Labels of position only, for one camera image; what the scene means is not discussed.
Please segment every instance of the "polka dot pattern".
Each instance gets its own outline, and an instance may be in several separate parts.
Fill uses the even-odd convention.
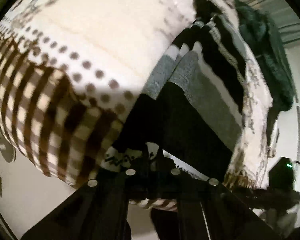
[[[116,88],[119,87],[119,83],[118,83],[116,80],[112,79],[112,80],[110,80],[110,82],[109,82],[109,87],[110,87],[111,89],[116,89]]]
[[[89,69],[89,68],[91,68],[91,62],[89,62],[89,61],[84,61],[84,62],[82,62],[82,66],[83,66],[85,69]]]
[[[93,93],[93,92],[96,91],[96,87],[94,86],[94,84],[89,83],[86,86],[86,90],[87,90],[88,93]]]
[[[72,78],[74,81],[80,82],[80,80],[82,79],[82,75],[80,73],[75,73],[72,75]]]
[[[55,65],[57,63],[57,59],[54,57],[50,60],[51,65]]]
[[[125,91],[125,92],[123,93],[123,96],[124,96],[124,98],[127,99],[127,100],[132,100],[132,99],[133,99],[133,94],[132,94],[130,91]]]
[[[60,53],[64,53],[64,52],[66,52],[66,50],[67,50],[67,46],[62,46],[59,48]]]
[[[55,48],[58,44],[54,41],[53,43],[50,44],[50,48]]]
[[[78,58],[79,58],[79,54],[76,53],[76,52],[72,52],[72,53],[70,54],[70,58],[71,58],[71,59],[78,59]]]
[[[117,114],[123,114],[124,111],[126,110],[124,105],[123,104],[117,104],[115,107],[114,107],[114,110]]]
[[[68,70],[68,68],[69,68],[69,66],[68,66],[67,64],[62,64],[62,65],[60,66],[60,69],[63,70],[63,71]]]
[[[48,43],[50,41],[50,38],[49,37],[45,37],[44,39],[43,39],[43,43]]]
[[[110,101],[110,96],[107,95],[107,94],[103,94],[101,95],[101,101],[104,102],[104,103],[108,103]]]
[[[102,70],[97,70],[97,71],[96,71],[96,77],[97,77],[97,78],[101,79],[101,78],[104,77],[104,75],[105,75],[105,74],[103,73]]]

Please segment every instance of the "striped fabric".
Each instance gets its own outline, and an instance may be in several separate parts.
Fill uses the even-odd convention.
[[[35,42],[0,28],[0,132],[46,176],[80,185],[98,170],[122,122],[100,107],[77,100],[61,70],[27,59]]]

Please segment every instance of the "black metal frame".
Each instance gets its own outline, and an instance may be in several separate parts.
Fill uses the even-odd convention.
[[[145,150],[127,172],[99,171],[91,181],[96,186],[82,186],[21,240],[122,240],[129,200],[146,198],[177,200],[181,240],[281,239],[216,179],[193,179],[175,169],[162,149],[155,164],[152,171]]]

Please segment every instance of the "black fabric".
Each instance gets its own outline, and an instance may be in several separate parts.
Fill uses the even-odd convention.
[[[245,59],[238,52],[231,34],[223,26],[221,20],[214,17],[216,28],[205,25],[207,22],[203,22],[203,20],[212,21],[210,16],[220,12],[211,2],[206,1],[206,3],[209,4],[208,7],[200,8],[197,11],[199,18],[183,30],[172,43],[179,49],[186,44],[192,50],[194,44],[199,42],[202,51],[192,52],[194,56],[189,57],[188,66],[183,64],[182,67],[178,67],[178,64],[181,65],[182,62],[180,58],[186,57],[186,55],[179,54],[174,62],[176,64],[174,70],[169,69],[169,72],[165,73],[162,64],[159,69],[154,68],[152,74],[155,75],[150,77],[145,85],[149,90],[144,89],[137,99],[122,132],[112,146],[119,153],[124,153],[127,148],[142,151],[145,143],[153,142],[204,175],[223,181],[234,149],[226,147],[220,140],[197,109],[191,105],[183,89],[186,90],[188,84],[192,82],[191,73],[194,68],[200,68],[198,59],[202,54],[208,65],[203,67],[211,69],[216,75],[215,78],[222,80],[223,84],[220,86],[228,90],[229,95],[238,106],[240,115],[243,107],[243,87],[238,81],[235,67],[229,63],[229,58],[226,57],[235,58],[243,78],[245,78]],[[218,31],[220,32],[218,35],[221,36],[221,44],[212,36]],[[220,52],[220,46],[226,49],[224,52],[222,48],[223,54]],[[173,61],[172,58],[166,62],[169,64],[171,61]],[[209,91],[200,90],[199,87],[192,92],[209,93]]]
[[[208,177],[223,181],[232,152],[190,105],[183,90],[167,82],[157,100],[141,94],[113,144],[119,152],[154,142]]]
[[[180,239],[178,213],[153,208],[151,220],[160,240]]]
[[[128,222],[126,222],[123,240],[131,240],[131,228]]]
[[[294,83],[277,28],[269,15],[249,5],[234,1],[238,11],[239,30],[255,55],[273,98],[273,105],[288,111],[293,104]]]

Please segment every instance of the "cloth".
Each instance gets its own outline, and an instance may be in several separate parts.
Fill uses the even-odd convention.
[[[205,23],[220,9],[207,0],[194,3],[211,11],[197,10],[199,18],[159,60],[101,166],[128,168],[153,142],[208,177],[223,181],[226,174],[229,187],[257,187],[267,160],[269,91],[227,17]]]
[[[240,0],[254,10],[269,14],[284,45],[300,40],[300,19],[285,0]]]
[[[293,77],[279,31],[272,18],[235,0],[240,20],[240,33],[252,49],[273,98],[268,114],[267,143],[280,111],[288,111],[296,95]]]
[[[112,171],[128,168],[129,158],[140,156],[141,143],[154,141],[180,157],[179,168],[202,171],[194,174],[200,179],[208,173],[222,180],[226,173],[229,187],[257,186],[267,159],[264,127],[272,99],[250,48],[238,33],[233,5],[228,0],[209,0],[223,15],[214,18],[217,27],[197,20],[184,30],[194,20],[193,0],[156,0],[148,8],[149,1],[18,0],[0,23],[0,131],[45,175],[75,187],[100,166]],[[99,3],[102,8],[91,14]],[[190,40],[184,36],[189,31]],[[201,31],[204,35],[198,38],[202,40],[196,43],[195,35]],[[177,44],[169,47],[173,40]],[[171,75],[160,74],[160,63],[170,64],[166,56],[171,58]],[[191,82],[182,80],[184,70]],[[154,77],[163,82],[152,90]],[[149,93],[140,95],[143,88]],[[211,89],[211,94],[207,90],[201,94],[201,89]],[[213,111],[206,111],[200,102],[212,100],[212,95],[218,101]],[[141,106],[146,114],[136,118],[139,102],[152,108],[158,105],[162,112],[153,108],[147,114]],[[174,109],[175,104],[181,107]],[[142,127],[154,129],[150,138],[143,136],[149,132],[132,131],[136,139],[141,137],[134,149],[127,145],[132,136],[122,144],[118,138],[127,118],[145,125],[155,120]],[[225,130],[219,119],[226,122]],[[168,128],[167,134],[155,130],[156,125]],[[187,131],[184,138],[181,129]],[[188,150],[196,154],[191,157]],[[156,151],[151,153],[155,158]],[[155,204],[176,208],[165,200]]]
[[[178,213],[152,209],[150,216],[160,240],[180,238]]]

